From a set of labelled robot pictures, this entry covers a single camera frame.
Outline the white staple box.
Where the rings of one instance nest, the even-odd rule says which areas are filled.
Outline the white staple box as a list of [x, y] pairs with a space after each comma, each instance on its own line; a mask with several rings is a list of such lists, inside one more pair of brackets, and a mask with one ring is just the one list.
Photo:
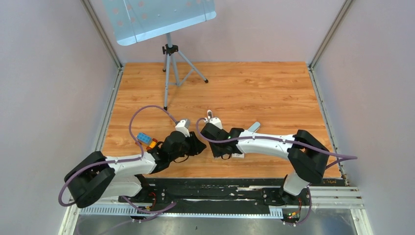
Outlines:
[[243, 159], [243, 158], [245, 158], [245, 155], [244, 154], [232, 154], [231, 157], [232, 158]]

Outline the white stapler body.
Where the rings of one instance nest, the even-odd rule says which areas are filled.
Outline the white stapler body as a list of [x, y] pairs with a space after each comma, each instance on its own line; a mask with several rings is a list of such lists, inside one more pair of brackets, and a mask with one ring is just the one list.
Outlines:
[[250, 127], [249, 127], [249, 129], [247, 129], [249, 132], [252, 132], [252, 133], [256, 133], [258, 130], [259, 130], [259, 128], [261, 127], [261, 124], [260, 124], [260, 122], [255, 122], [253, 125], [251, 125]]

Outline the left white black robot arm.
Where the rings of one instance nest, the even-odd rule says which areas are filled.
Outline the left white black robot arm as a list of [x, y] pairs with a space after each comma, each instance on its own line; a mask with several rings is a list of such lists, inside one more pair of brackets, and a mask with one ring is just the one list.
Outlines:
[[173, 131], [164, 141], [142, 154], [110, 157], [95, 151], [64, 177], [64, 188], [70, 191], [79, 208], [115, 196], [128, 196], [145, 202], [150, 196], [150, 189], [139, 181], [138, 175], [161, 172], [177, 158], [198, 155], [206, 147], [194, 132], [187, 137]]

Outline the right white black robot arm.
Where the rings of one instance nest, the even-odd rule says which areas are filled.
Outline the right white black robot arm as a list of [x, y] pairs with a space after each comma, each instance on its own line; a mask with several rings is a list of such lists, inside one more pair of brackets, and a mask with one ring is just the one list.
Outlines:
[[279, 197], [285, 204], [294, 203], [305, 187], [323, 180], [328, 150], [305, 130], [278, 136], [242, 128], [232, 128], [227, 132], [220, 124], [206, 123], [199, 133], [209, 142], [216, 158], [226, 155], [244, 158], [246, 154], [263, 154], [289, 161], [294, 171], [284, 178], [279, 190]]

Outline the silver perforated music stand tray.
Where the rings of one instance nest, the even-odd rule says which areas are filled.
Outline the silver perforated music stand tray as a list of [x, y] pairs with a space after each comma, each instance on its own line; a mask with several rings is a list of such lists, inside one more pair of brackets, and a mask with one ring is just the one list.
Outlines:
[[104, 0], [117, 43], [130, 46], [216, 17], [213, 0]]

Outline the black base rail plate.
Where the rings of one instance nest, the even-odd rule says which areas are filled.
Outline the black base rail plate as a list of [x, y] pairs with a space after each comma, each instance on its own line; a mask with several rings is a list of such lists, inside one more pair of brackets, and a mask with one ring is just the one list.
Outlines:
[[281, 198], [282, 178], [147, 178], [137, 196], [118, 202], [131, 201], [137, 206], [154, 206], [161, 210], [176, 205], [168, 213], [177, 215], [266, 215], [271, 207], [296, 210], [301, 206], [317, 205], [318, 197], [329, 189], [343, 186], [344, 181], [324, 179], [310, 189], [303, 189], [298, 199]]

